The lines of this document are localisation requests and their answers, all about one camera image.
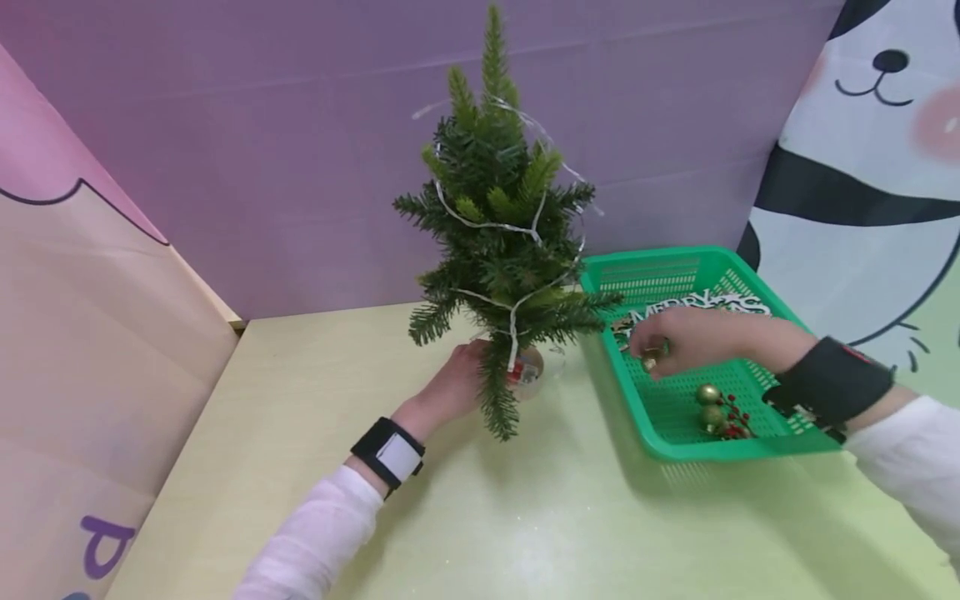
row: small christmas tree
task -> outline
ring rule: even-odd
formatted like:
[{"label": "small christmas tree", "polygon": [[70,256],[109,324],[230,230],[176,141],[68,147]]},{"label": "small christmas tree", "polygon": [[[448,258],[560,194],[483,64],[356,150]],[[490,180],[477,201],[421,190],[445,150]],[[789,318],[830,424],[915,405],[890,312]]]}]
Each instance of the small christmas tree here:
[{"label": "small christmas tree", "polygon": [[600,331],[598,311],[620,297],[564,288],[581,271],[583,249],[571,222],[592,202],[594,188],[582,181],[555,186],[560,154],[541,141],[528,147],[496,6],[488,12],[483,82],[477,102],[464,72],[450,69],[452,115],[440,119],[422,152],[433,179],[418,196],[397,198],[394,208],[443,248],[440,266],[419,277],[425,305],[411,316],[410,336],[418,346],[432,342],[458,309],[469,309],[491,336],[481,367],[482,411],[505,441],[518,421],[507,378],[516,349]]}]

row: plastic basket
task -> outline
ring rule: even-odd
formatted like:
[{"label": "plastic basket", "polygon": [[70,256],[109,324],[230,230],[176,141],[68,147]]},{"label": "plastic basket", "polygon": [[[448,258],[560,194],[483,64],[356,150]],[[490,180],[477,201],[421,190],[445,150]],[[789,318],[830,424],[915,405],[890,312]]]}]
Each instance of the plastic basket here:
[{"label": "plastic basket", "polygon": [[[608,323],[630,314],[645,314],[649,304],[681,298],[709,289],[711,293],[755,295],[776,317],[804,326],[793,312],[734,252],[701,246],[620,252],[585,259],[581,283],[586,292],[615,291],[624,296]],[[628,352],[620,351],[608,327],[602,334],[613,371],[630,406],[647,449],[669,461],[743,461],[791,454],[826,452],[840,445],[797,415],[790,420],[762,401],[776,383],[759,365],[736,360],[653,381]],[[700,424],[701,407],[695,390],[704,383],[736,396],[736,404],[751,415],[755,438],[718,440]]]}]

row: hand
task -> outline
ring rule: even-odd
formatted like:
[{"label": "hand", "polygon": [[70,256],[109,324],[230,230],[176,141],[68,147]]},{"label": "hand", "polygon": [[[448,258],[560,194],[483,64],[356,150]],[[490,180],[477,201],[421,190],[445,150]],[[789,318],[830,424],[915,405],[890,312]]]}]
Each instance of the hand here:
[{"label": "hand", "polygon": [[486,340],[453,349],[446,363],[419,394],[404,402],[393,420],[421,443],[442,425],[480,406],[480,360]]},{"label": "hand", "polygon": [[630,336],[630,353],[639,356],[645,349],[661,348],[666,340],[669,351],[650,373],[655,379],[734,358],[749,358],[771,372],[785,372],[817,342],[783,319],[677,306],[637,324]]}]

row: light yellow tabletop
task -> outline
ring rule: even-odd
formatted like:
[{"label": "light yellow tabletop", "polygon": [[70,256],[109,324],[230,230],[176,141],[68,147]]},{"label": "light yellow tabletop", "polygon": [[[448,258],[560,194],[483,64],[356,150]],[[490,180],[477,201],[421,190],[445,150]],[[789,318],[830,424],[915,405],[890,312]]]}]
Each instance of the light yellow tabletop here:
[{"label": "light yellow tabletop", "polygon": [[[458,322],[416,348],[410,308],[253,322],[108,600],[229,598],[317,480],[473,333]],[[544,354],[519,437],[498,443],[474,417],[431,439],[334,598],[960,597],[850,457],[658,463],[595,338]]]}]

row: purple backdrop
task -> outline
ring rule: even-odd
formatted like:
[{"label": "purple backdrop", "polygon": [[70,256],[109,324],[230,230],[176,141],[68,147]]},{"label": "purple backdrop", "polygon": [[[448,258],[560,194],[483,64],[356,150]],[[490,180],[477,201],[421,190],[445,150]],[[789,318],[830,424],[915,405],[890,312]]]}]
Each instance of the purple backdrop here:
[{"label": "purple backdrop", "polygon": [[[592,252],[734,246],[842,0],[503,2],[524,108],[598,187]],[[481,0],[7,0],[0,43],[244,318],[413,300],[394,214]]]}]

